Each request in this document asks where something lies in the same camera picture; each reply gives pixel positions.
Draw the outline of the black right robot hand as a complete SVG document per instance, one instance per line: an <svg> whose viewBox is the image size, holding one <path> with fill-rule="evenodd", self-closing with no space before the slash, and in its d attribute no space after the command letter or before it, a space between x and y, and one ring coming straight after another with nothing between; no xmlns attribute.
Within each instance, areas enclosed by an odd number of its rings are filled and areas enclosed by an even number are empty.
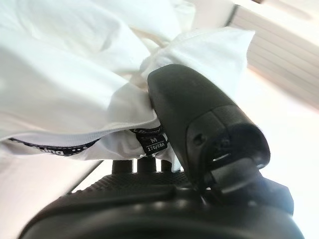
<svg viewBox="0 0 319 239"><path fill-rule="evenodd" d="M260 173L265 136L224 92L176 64L151 72L148 90L184 170L105 176L42 209L22 239L303 237L288 188Z"/></svg>

